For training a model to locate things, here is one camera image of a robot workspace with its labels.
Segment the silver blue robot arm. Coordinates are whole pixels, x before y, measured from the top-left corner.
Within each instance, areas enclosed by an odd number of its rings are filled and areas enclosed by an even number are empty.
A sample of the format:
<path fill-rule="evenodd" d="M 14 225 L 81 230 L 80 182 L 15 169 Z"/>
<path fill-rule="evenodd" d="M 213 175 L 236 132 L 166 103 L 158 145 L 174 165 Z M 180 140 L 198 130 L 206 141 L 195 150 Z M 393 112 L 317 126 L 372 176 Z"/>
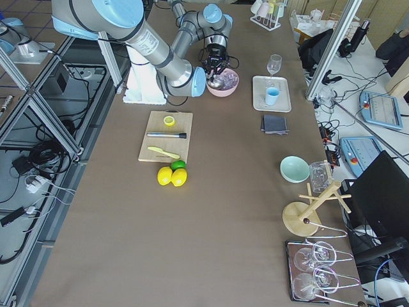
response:
<path fill-rule="evenodd" d="M 228 39 L 233 18 L 223 13 L 213 3 L 199 11 L 186 11 L 181 1 L 168 1 L 175 16 L 178 32 L 172 50 L 184 58 L 191 45 L 203 41 L 204 48 L 212 58 L 227 59 Z"/>
<path fill-rule="evenodd" d="M 85 40 L 105 31 L 155 68 L 163 93 L 199 97 L 227 66 L 233 19 L 212 3 L 198 12 L 186 12 L 181 1 L 169 5 L 178 26 L 171 45 L 146 21 L 142 1 L 53 1 L 52 20 L 56 31 Z"/>

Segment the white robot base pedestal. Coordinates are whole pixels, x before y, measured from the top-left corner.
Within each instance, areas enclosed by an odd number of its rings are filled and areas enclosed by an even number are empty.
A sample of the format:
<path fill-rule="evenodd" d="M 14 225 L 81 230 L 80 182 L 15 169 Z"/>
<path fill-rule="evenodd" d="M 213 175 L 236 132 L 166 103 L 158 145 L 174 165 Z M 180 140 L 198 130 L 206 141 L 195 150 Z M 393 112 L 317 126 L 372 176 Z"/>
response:
<path fill-rule="evenodd" d="M 156 80 L 156 70 L 148 60 L 131 47 L 127 47 L 131 62 L 124 103 L 165 105 L 166 99 Z"/>

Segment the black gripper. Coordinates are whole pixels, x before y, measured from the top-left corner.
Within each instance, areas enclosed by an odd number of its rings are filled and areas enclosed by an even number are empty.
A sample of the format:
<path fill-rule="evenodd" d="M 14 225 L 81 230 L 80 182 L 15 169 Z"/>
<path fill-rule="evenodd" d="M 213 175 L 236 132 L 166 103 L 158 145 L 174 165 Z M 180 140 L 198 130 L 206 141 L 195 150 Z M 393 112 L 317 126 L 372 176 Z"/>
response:
<path fill-rule="evenodd" d="M 202 60 L 202 65 L 206 73 L 206 80 L 213 81 L 213 71 L 215 75 L 220 75 L 228 67 L 227 47 L 219 44 L 209 44 L 205 48 L 207 57 Z"/>

